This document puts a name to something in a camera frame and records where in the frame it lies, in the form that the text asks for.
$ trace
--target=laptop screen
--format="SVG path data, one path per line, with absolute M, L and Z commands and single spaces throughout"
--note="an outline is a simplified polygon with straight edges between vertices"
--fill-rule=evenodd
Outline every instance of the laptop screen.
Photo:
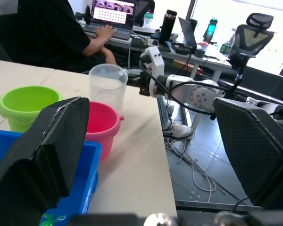
M 108 24 L 116 28 L 131 30 L 134 23 L 135 4 L 133 0 L 93 0 L 92 23 Z

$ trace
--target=green water bottle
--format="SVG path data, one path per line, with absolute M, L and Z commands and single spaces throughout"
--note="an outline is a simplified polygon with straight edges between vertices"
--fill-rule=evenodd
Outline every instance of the green water bottle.
M 236 39 L 236 34 L 234 33 L 232 35 L 232 37 L 227 40 L 222 46 L 221 46 L 221 49 L 220 49 L 220 53 L 222 53 L 225 57 L 228 57 L 228 55 L 230 54 L 231 50 L 232 50 L 232 47 L 235 43 L 235 39 Z

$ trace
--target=white cable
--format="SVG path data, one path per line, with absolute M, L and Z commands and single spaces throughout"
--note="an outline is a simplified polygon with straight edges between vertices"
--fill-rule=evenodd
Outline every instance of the white cable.
M 131 53 L 131 42 L 132 42 L 132 38 L 130 38 L 130 45 L 129 45 L 128 69 L 130 69 L 130 53 Z
M 207 202 L 209 202 L 210 199 L 211 199 L 212 192 L 215 191 L 216 188 L 217 188 L 215 182 L 210 178 L 208 173 L 192 157 L 190 157 L 189 154 L 184 152 L 185 149 L 186 149 L 186 146 L 187 146 L 186 139 L 182 143 L 182 144 L 184 144 L 183 145 L 183 152 L 178 150 L 178 148 L 174 145 L 174 142 L 175 142 L 175 140 L 172 140 L 170 138 L 166 138 L 165 144 L 166 144 L 167 148 L 169 149 L 169 151 L 171 151 L 171 152 L 175 153 L 176 155 L 178 155 L 180 157 L 180 160 L 183 158 L 191 166 L 193 183 L 194 183 L 194 185 L 198 189 L 200 189 L 202 191 L 205 191 L 205 192 L 209 192 L 208 201 L 207 201 Z M 194 178 L 194 169 L 199 171 L 201 174 L 203 174 L 206 177 L 206 179 L 208 181 L 208 184 L 209 184 L 209 190 L 208 189 L 204 189 L 204 188 L 200 187 L 198 184 L 196 184 L 195 178 Z

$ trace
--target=white sneaker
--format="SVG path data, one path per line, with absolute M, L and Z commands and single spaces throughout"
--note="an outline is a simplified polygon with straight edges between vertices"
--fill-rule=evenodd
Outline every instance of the white sneaker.
M 175 121 L 172 121 L 171 126 L 163 130 L 164 137 L 169 137 L 173 139 L 185 139 L 193 134 L 191 127 L 181 125 Z

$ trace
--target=black water bottle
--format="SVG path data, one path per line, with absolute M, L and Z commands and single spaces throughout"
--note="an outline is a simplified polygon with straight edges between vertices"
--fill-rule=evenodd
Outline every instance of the black water bottle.
M 159 36 L 159 43 L 164 44 L 165 41 L 170 40 L 170 36 L 173 30 L 173 26 L 176 20 L 177 13 L 171 10 L 167 10 L 162 24 L 161 33 Z

